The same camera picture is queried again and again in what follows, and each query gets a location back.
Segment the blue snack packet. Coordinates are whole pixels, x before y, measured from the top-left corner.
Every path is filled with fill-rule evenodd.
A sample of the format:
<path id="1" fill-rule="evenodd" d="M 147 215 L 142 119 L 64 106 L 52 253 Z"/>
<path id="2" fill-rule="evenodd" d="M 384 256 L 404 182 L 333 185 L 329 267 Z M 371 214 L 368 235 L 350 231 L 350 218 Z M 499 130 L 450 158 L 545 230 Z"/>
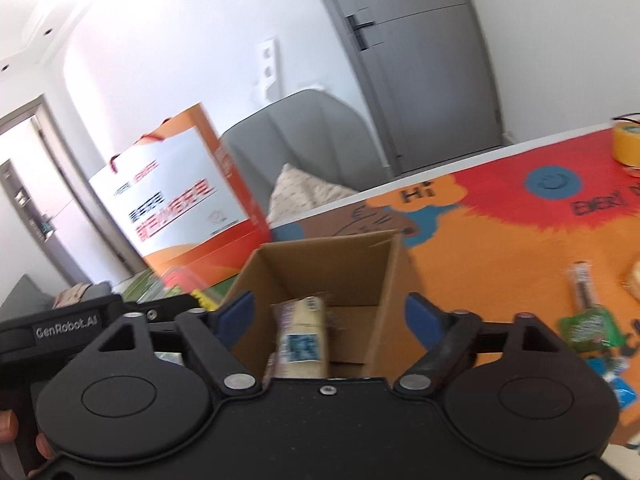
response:
<path id="1" fill-rule="evenodd" d="M 614 391 L 618 405 L 621 410 L 628 408 L 638 399 L 636 390 L 623 380 L 622 374 L 628 370 L 628 362 L 625 358 L 614 356 L 614 358 L 596 358 L 592 356 L 586 359 L 588 366 L 603 378 Z"/>

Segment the green snack packet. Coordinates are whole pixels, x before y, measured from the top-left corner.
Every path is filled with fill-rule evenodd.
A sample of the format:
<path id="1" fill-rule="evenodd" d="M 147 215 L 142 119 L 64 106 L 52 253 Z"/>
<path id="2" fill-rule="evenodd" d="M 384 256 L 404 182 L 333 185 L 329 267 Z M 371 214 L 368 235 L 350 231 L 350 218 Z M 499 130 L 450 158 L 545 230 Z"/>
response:
<path id="1" fill-rule="evenodd" d="M 620 348 L 625 342 L 614 316 L 601 306 L 560 318 L 556 327 L 564 341 L 577 352 Z"/>

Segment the long white bread packet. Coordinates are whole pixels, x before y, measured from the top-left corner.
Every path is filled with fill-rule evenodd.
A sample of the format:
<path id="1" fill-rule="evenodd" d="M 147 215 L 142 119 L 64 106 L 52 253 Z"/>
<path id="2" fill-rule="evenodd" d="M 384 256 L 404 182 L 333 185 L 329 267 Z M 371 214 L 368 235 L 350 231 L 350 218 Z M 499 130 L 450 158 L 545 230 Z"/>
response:
<path id="1" fill-rule="evenodd" d="M 333 320 L 325 296 L 306 296 L 273 304 L 277 324 L 274 350 L 264 379 L 330 377 L 330 333 Z"/>

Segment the grey sofa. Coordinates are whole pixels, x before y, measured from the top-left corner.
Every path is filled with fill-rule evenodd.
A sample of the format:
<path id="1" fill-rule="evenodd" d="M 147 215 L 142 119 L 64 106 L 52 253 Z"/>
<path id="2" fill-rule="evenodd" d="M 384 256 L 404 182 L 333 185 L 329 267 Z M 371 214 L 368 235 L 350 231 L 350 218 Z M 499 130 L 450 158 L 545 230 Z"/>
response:
<path id="1" fill-rule="evenodd" d="M 1 321 L 69 307 L 73 304 L 110 296 L 111 293 L 112 285 L 109 282 L 101 282 L 76 284 L 62 290 L 57 295 L 50 295 L 41 290 L 28 275 L 23 275 L 6 300 L 2 302 Z"/>

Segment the clear plastic clamshell container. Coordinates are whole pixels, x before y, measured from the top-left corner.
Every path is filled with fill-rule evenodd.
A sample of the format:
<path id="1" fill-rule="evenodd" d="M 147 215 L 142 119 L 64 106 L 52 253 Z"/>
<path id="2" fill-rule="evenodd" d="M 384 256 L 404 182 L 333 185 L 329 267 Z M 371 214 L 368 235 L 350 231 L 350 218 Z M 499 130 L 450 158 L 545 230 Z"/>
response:
<path id="1" fill-rule="evenodd" d="M 119 293 L 123 300 L 137 304 L 184 294 L 193 296 L 205 310 L 217 310 L 222 304 L 218 292 L 211 290 L 204 280 L 184 266 L 173 266 L 162 275 L 151 269 L 145 270 L 132 278 Z"/>

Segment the colourful cartoon table mat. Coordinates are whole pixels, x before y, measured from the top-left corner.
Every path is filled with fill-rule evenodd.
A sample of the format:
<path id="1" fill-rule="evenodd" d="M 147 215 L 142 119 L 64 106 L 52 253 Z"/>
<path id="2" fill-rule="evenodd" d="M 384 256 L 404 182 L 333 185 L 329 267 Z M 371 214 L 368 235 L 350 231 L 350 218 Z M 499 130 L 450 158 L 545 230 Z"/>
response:
<path id="1" fill-rule="evenodd" d="M 639 168 L 613 158 L 612 125 L 502 148 L 277 222 L 275 240 L 398 230 L 435 302 L 471 300 L 493 321 L 525 310 L 553 323 L 578 307 L 570 280 L 588 266 L 594 299 L 625 337 L 639 385 Z"/>

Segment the brown cardboard box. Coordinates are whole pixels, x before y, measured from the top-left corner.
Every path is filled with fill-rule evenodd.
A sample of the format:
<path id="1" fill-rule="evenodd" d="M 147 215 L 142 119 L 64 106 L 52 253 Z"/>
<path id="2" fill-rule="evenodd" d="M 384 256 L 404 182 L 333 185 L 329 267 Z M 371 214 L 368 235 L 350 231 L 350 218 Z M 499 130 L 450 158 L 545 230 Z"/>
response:
<path id="1" fill-rule="evenodd" d="M 274 306 L 318 296 L 330 312 L 330 376 L 393 382 L 424 353 L 405 315 L 407 296 L 422 289 L 395 231 L 262 245 L 228 292 L 231 298 L 251 292 L 255 299 L 253 323 L 232 353 L 262 376 L 277 350 Z"/>

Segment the white orange paper bag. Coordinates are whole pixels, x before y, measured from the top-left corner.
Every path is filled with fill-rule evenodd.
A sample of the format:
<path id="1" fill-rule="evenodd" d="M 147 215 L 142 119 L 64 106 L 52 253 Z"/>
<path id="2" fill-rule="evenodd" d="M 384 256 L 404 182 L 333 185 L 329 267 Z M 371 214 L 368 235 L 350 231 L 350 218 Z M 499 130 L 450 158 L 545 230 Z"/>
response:
<path id="1" fill-rule="evenodd" d="M 200 104 L 114 156 L 90 184 L 158 275 L 183 268 L 215 285 L 270 240 L 262 210 Z"/>

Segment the dotted cushion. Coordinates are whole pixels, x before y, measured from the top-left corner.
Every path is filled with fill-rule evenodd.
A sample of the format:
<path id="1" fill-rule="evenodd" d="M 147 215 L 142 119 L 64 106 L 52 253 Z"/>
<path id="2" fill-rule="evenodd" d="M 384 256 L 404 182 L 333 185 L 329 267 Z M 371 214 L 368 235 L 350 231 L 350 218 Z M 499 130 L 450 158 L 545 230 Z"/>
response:
<path id="1" fill-rule="evenodd" d="M 352 188 L 284 164 L 270 195 L 267 221 L 273 224 L 355 194 Z"/>

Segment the yellow tape roll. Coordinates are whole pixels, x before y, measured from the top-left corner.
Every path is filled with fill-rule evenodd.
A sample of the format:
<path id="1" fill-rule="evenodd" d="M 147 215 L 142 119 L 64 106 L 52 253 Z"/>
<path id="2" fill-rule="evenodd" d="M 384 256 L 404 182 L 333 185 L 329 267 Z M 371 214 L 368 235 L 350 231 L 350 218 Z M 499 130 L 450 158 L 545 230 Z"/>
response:
<path id="1" fill-rule="evenodd" d="M 627 167 L 640 167 L 640 126 L 638 122 L 620 120 L 612 128 L 612 155 Z"/>

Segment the grey chair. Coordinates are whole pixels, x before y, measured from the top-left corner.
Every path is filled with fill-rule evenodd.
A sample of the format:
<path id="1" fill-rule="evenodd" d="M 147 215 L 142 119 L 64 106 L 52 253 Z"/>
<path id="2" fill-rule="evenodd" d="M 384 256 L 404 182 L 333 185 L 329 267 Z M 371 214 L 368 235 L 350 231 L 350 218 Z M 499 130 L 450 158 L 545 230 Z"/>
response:
<path id="1" fill-rule="evenodd" d="M 262 208 L 286 164 L 358 192 L 390 180 L 363 118 L 318 90 L 295 92 L 258 110 L 220 140 Z"/>

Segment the grey door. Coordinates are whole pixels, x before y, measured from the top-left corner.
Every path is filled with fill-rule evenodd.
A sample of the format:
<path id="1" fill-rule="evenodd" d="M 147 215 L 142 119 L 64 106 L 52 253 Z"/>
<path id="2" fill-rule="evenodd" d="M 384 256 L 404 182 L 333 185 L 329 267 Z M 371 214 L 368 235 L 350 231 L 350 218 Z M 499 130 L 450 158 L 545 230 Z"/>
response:
<path id="1" fill-rule="evenodd" d="M 323 0 L 395 174 L 498 148 L 494 73 L 471 0 Z M 375 21 L 360 51 L 346 16 Z"/>

